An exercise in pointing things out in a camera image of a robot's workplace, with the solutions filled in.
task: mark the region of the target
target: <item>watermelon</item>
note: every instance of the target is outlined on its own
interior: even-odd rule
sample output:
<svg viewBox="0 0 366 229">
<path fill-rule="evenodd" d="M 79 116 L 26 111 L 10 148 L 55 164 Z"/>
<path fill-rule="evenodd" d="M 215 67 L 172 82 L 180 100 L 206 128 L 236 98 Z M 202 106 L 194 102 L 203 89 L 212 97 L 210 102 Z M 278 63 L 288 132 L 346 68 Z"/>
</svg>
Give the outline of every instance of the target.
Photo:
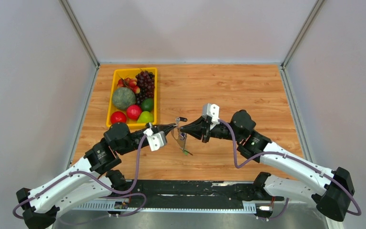
<svg viewBox="0 0 366 229">
<path fill-rule="evenodd" d="M 129 88 L 120 87 L 113 93 L 112 102 L 117 109 L 127 110 L 135 104 L 135 94 Z"/>
</svg>

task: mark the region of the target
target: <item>white wall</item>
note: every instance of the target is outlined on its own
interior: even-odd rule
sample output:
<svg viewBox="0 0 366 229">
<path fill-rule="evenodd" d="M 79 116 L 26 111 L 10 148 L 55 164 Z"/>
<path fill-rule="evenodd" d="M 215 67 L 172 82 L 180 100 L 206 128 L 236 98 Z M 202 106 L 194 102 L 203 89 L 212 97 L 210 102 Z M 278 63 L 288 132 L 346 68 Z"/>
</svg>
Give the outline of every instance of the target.
<svg viewBox="0 0 366 229">
<path fill-rule="evenodd" d="M 315 0 L 69 0 L 100 62 L 282 62 Z"/>
<path fill-rule="evenodd" d="M 58 1 L 0 0 L 0 228 L 26 228 L 16 191 L 66 167 L 94 73 Z"/>
<path fill-rule="evenodd" d="M 366 228 L 366 1 L 326 1 L 288 73 L 316 162 L 353 178 L 345 228 Z"/>
</svg>

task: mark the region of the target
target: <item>dark green fruit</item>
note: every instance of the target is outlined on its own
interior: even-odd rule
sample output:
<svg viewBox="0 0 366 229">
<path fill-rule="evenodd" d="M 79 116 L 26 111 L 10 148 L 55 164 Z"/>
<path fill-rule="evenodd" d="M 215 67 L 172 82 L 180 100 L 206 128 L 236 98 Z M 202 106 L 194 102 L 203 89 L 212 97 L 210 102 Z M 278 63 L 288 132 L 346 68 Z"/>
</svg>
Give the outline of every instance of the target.
<svg viewBox="0 0 366 229">
<path fill-rule="evenodd" d="M 151 112 L 153 110 L 153 99 L 152 98 L 145 99 L 141 104 L 141 109 L 143 111 Z"/>
<path fill-rule="evenodd" d="M 127 110 L 129 106 L 135 104 L 135 94 L 129 88 L 120 87 L 113 93 L 112 102 L 117 109 Z"/>
</svg>

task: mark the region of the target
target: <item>yellow tray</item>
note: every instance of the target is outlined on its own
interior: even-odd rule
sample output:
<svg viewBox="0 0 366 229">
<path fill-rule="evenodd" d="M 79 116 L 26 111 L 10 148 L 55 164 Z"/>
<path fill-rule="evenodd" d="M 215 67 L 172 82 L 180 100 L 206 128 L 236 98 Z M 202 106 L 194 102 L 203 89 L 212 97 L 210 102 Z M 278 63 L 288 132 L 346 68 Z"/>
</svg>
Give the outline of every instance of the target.
<svg viewBox="0 0 366 229">
<path fill-rule="evenodd" d="M 153 124 L 156 124 L 157 111 L 158 111 L 158 105 L 157 105 L 158 69 L 157 68 L 129 68 L 129 69 L 117 69 L 116 71 L 114 71 L 112 90 L 110 91 L 109 110 L 107 111 L 107 119 L 106 119 L 106 126 L 107 127 L 110 127 L 112 125 L 112 123 L 110 122 L 110 116 L 114 112 L 121 111 L 126 115 L 125 111 L 117 109 L 112 103 L 113 92 L 117 89 L 118 80 L 120 79 L 120 77 L 123 78 L 123 79 L 126 78 L 126 77 L 133 78 L 137 74 L 139 74 L 141 71 L 145 71 L 145 70 L 147 70 L 148 72 L 152 72 L 153 75 L 155 75 L 155 91 L 154 91 L 154 98 L 153 98 L 153 111 L 151 113 L 153 114 Z M 127 126 L 131 129 L 144 128 L 145 123 L 137 123 L 137 121 L 127 118 Z"/>
</svg>

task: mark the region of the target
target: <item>wooden table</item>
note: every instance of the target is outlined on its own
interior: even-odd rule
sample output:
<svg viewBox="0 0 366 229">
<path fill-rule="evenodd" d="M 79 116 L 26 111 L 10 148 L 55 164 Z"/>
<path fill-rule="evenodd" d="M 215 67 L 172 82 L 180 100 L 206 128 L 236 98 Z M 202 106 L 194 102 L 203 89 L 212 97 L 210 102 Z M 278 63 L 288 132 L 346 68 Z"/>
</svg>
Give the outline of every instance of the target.
<svg viewBox="0 0 366 229">
<path fill-rule="evenodd" d="M 113 72 L 122 68 L 158 68 L 158 123 L 174 122 L 178 116 L 192 122 L 205 103 L 220 106 L 220 118 L 229 122 L 234 112 L 245 109 L 256 121 L 256 130 L 283 148 L 302 156 L 293 119 L 276 65 L 134 64 L 100 66 L 83 124 L 74 162 L 96 144 L 106 127 Z M 184 155 L 169 134 L 168 144 L 158 151 L 141 152 L 139 179 L 254 180 L 259 172 L 288 177 L 278 169 L 250 162 L 234 167 L 232 142 L 210 139 L 205 144 L 189 136 Z M 119 169 L 127 179 L 135 172 L 136 152 L 121 156 Z M 238 161 L 244 158 L 238 153 Z"/>
</svg>

